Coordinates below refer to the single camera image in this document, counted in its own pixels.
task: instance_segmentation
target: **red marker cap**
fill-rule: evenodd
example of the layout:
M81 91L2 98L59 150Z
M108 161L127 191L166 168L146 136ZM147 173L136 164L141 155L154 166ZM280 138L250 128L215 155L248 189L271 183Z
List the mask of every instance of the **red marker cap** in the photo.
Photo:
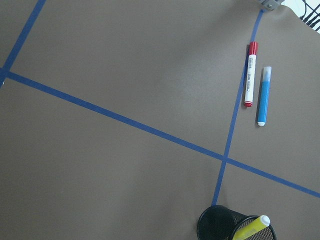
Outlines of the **red marker cap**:
M247 108L250 108L250 107L252 107L252 102L245 102L244 105L245 105Z
M250 42L249 46L249 55L257 55L258 52L258 43L256 41Z

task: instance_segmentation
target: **marker label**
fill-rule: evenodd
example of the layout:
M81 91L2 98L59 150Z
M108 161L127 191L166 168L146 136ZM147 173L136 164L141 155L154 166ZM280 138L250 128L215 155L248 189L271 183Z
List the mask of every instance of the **marker label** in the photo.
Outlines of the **marker label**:
M246 91L250 92L255 81L255 70L256 70L256 55L249 55L248 58L248 70L246 73Z

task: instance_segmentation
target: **highlighter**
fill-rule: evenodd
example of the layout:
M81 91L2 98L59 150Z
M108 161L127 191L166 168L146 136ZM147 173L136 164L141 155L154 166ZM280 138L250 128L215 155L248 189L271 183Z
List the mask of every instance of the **highlighter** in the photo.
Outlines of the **highlighter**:
M264 126L267 122L271 70L272 68L270 66L265 66L263 68L260 106L259 106L259 114L258 114L258 121L257 121L258 125L261 127Z
M239 229L233 236L232 240L245 240L257 232L265 229L270 225L270 219L266 215L262 215L249 223L247 226Z

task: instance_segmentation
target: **highlighter cap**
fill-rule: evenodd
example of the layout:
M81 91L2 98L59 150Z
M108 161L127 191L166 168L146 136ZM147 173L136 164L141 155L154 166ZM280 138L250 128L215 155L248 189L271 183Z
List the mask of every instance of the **highlighter cap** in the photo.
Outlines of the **highlighter cap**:
M249 55L257 55L257 52L258 52L258 43L256 41L250 42Z
M270 218L269 218L268 216L262 215L262 216L260 216L259 218L260 218L260 221L261 221L261 223L262 223L263 225L265 225L265 226L267 226L267 227L270 225Z
M270 82L271 79L271 71L272 71L272 67L271 66L265 66L263 68L263 82Z

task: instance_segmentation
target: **metal clip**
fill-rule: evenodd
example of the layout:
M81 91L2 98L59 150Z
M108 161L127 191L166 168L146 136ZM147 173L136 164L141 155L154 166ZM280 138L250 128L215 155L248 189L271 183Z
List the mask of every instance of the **metal clip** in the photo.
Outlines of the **metal clip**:
M258 0L265 9L272 11L279 7L284 0Z

